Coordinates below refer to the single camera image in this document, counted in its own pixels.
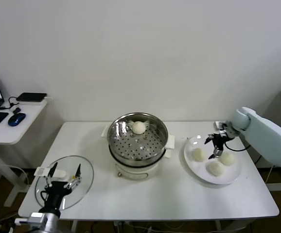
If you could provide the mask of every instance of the white plate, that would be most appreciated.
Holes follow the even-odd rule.
[[[193,159],[193,150],[196,148],[201,148],[203,153],[206,155],[207,158],[209,158],[213,154],[214,146],[212,142],[204,144],[206,138],[208,136],[201,136],[198,135],[196,137],[189,138],[185,144],[184,148],[184,157],[186,160],[187,165],[191,169],[191,171],[194,172],[198,177],[201,179],[214,183],[214,184],[229,184],[235,181],[241,172],[241,163],[239,158],[236,154],[234,154],[235,162],[231,166],[224,166],[225,172],[221,176],[214,176],[212,175],[208,170],[207,166],[209,163],[213,161],[220,162],[217,158],[215,159],[206,159],[203,162],[197,162]]]

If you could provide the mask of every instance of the blue mouse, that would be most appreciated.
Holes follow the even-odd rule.
[[[24,113],[16,113],[10,117],[8,124],[9,126],[17,126],[25,117],[26,114]]]

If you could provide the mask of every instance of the white table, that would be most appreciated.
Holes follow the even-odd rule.
[[[213,122],[166,122],[176,138],[170,159],[162,159],[159,172],[144,181],[119,178],[101,138],[107,122],[67,122],[57,135],[42,166],[68,155],[89,159],[94,168],[90,191],[75,206],[61,211],[61,219],[78,220],[202,220],[250,219],[277,216],[278,207],[246,151],[239,152],[241,175],[234,183],[216,186],[197,178],[183,160],[188,137],[213,133]],[[243,148],[239,138],[228,143]],[[35,200],[35,179],[20,209],[29,216],[40,206]],[[236,222],[231,227],[238,227]]]
[[[21,109],[22,113],[26,114],[26,117],[21,123],[14,127],[8,125],[8,120],[13,115],[12,111],[0,110],[0,112],[9,113],[9,115],[0,123],[0,145],[12,145],[17,143],[26,133],[46,104],[47,102],[45,100],[38,104],[19,103],[17,107]],[[9,167],[5,165],[2,159],[0,159],[0,177],[1,175],[14,185],[14,188],[4,203],[4,206],[10,207],[17,194],[19,192],[27,192],[29,187],[23,181],[25,179],[24,174],[18,177]]]

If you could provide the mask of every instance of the robotic arm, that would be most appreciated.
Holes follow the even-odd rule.
[[[29,218],[17,218],[16,225],[29,225],[33,232],[56,233],[57,221],[60,217],[59,207],[64,196],[69,195],[81,182],[81,171],[79,167],[74,176],[67,172],[56,169],[57,163],[52,168],[38,167],[35,176],[44,177],[46,186],[40,192],[44,200],[44,207],[39,212],[33,212]]]
[[[205,142],[212,141],[214,145],[213,155],[209,159],[219,157],[224,150],[224,144],[242,134],[268,162],[281,167],[280,126],[245,107],[237,109],[231,121],[215,124],[219,133],[210,134]]]

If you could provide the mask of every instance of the glass pot lid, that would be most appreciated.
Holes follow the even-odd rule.
[[[68,209],[78,203],[85,194],[90,190],[93,179],[94,179],[94,170],[90,161],[82,156],[71,155],[60,158],[49,165],[53,165],[57,162],[56,169],[66,171],[70,175],[75,175],[79,164],[81,164],[81,183],[67,196],[64,196],[63,201],[60,206],[60,210]],[[35,185],[35,198],[38,204],[43,207],[44,200],[41,197],[41,191],[44,191],[46,186],[46,180],[44,177],[39,177]]]

